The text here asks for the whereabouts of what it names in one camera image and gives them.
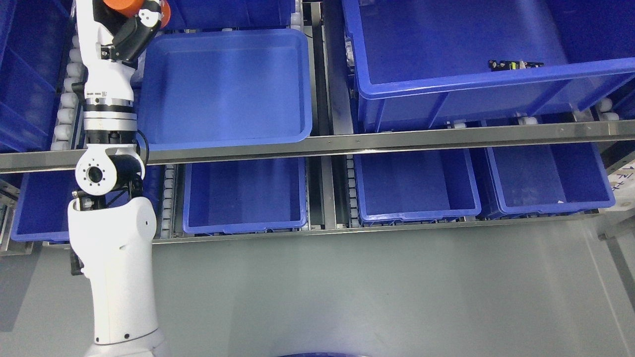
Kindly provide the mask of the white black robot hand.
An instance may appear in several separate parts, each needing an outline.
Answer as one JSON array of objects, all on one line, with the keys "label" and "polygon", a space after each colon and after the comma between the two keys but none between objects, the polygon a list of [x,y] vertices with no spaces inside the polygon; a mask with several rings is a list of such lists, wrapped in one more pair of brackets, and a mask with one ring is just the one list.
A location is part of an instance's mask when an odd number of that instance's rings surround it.
[{"label": "white black robot hand", "polygon": [[81,58],[88,75],[84,97],[98,104],[133,101],[130,84],[137,59],[161,29],[161,7],[146,0],[127,18],[103,0],[77,0]]}]

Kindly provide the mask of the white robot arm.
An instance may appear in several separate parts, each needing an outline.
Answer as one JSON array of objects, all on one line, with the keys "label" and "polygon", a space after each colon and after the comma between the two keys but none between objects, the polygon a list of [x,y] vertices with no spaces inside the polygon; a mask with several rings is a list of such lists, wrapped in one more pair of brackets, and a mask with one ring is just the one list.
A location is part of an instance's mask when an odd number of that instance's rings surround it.
[{"label": "white robot arm", "polygon": [[94,335],[87,357],[170,357],[157,319],[151,242],[157,219],[143,196],[136,113],[130,99],[89,95],[87,149],[68,204],[73,252],[88,278]]}]

